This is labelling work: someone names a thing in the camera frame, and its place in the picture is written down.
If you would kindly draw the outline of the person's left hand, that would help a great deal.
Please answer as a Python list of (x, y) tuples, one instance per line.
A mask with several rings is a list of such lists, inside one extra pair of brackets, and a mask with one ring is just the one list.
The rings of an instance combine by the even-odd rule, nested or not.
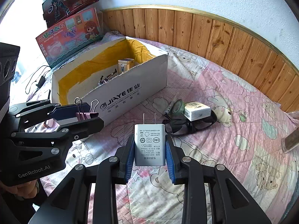
[(29, 181), (16, 186), (8, 187), (1, 182), (1, 195), (5, 200), (17, 199), (31, 199), (39, 192), (39, 185), (37, 180)]

